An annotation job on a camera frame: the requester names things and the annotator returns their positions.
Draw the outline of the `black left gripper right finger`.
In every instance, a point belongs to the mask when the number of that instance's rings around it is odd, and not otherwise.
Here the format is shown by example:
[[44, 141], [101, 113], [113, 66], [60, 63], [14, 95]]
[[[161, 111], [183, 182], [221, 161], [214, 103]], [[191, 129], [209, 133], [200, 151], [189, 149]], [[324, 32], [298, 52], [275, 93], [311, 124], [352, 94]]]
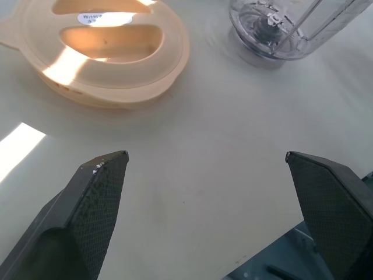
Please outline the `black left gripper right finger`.
[[286, 155], [304, 221], [334, 279], [372, 279], [372, 190], [349, 167]]

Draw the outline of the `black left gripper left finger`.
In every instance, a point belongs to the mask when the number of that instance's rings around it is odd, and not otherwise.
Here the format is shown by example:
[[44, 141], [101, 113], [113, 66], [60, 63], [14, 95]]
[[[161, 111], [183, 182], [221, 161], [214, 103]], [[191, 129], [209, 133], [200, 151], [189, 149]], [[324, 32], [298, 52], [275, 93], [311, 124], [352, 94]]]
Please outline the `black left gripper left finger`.
[[97, 279], [117, 221], [128, 153], [82, 164], [1, 264], [1, 279]]

